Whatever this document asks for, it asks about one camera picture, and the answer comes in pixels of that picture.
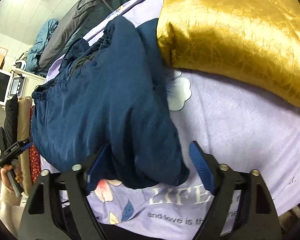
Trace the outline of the cream sleeve forearm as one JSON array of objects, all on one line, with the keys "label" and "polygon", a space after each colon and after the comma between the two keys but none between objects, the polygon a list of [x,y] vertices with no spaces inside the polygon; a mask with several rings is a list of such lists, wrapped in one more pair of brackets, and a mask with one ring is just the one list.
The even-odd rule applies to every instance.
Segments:
[{"label": "cream sleeve forearm", "polygon": [[18,237],[18,230],[24,207],[21,204],[22,196],[17,197],[15,192],[1,184],[0,190],[0,219],[14,237]]}]

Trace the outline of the person left hand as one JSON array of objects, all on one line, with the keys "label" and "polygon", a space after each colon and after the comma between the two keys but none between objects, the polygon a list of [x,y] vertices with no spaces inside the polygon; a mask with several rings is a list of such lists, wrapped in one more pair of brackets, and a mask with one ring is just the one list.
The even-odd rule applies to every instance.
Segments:
[{"label": "person left hand", "polygon": [[12,165],[4,165],[1,170],[0,170],[0,175],[1,175],[1,181],[2,183],[9,188],[10,190],[14,191],[9,177],[8,177],[8,172],[10,170],[13,170],[15,172],[15,180],[20,184],[23,182],[23,173],[20,169],[19,166],[17,166],[16,168],[14,168]]}]

